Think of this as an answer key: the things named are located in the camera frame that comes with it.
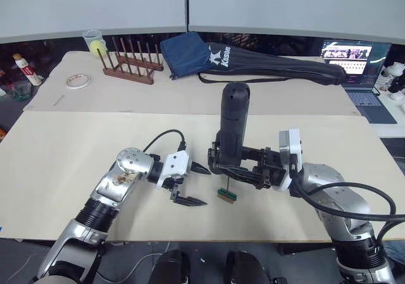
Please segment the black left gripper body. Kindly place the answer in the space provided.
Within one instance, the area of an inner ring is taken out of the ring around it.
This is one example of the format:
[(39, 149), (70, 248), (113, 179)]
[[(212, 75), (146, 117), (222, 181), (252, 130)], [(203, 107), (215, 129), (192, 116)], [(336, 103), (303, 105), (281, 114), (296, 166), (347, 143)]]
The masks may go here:
[(180, 196), (179, 187), (183, 184), (184, 178), (166, 178), (163, 182), (163, 188), (170, 191), (170, 199), (173, 202), (186, 202), (186, 198)]

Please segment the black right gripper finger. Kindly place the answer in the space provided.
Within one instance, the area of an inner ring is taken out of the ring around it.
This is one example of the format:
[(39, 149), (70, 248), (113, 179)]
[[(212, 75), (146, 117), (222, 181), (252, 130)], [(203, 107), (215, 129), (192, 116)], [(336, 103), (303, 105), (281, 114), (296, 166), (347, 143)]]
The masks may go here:
[(263, 176), (240, 166), (214, 164), (210, 171), (216, 175), (226, 175), (239, 182), (254, 185), (256, 188), (263, 187)]
[(242, 147), (240, 162), (231, 161), (224, 162), (220, 161), (220, 142), (214, 141), (212, 147), (208, 149), (208, 166), (210, 170), (219, 170), (222, 167), (241, 167), (241, 161), (255, 161), (255, 168), (263, 167), (263, 151), (261, 149), (254, 149), (250, 147)]

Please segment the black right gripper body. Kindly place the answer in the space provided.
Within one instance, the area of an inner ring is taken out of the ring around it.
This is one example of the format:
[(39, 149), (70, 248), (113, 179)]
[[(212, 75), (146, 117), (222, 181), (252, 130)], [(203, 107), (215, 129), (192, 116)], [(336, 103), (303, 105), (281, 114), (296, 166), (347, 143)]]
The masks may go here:
[(261, 150), (263, 151), (263, 167), (253, 167), (252, 171), (263, 176), (263, 187), (256, 189), (281, 186), (286, 175), (286, 169), (281, 163), (280, 153), (272, 151), (269, 147)]

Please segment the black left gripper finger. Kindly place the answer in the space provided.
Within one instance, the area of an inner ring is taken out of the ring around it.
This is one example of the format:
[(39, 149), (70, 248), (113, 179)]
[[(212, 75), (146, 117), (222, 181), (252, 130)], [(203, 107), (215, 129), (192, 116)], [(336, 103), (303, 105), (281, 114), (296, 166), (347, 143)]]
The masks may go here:
[(206, 202), (200, 199), (190, 196), (188, 197), (176, 196), (173, 201), (176, 204), (180, 204), (187, 207), (205, 206), (207, 204)]
[(194, 172), (194, 173), (199, 173), (199, 174), (203, 174), (203, 175), (210, 175), (211, 172), (209, 169), (205, 168), (203, 165), (192, 161), (190, 164), (190, 171)]

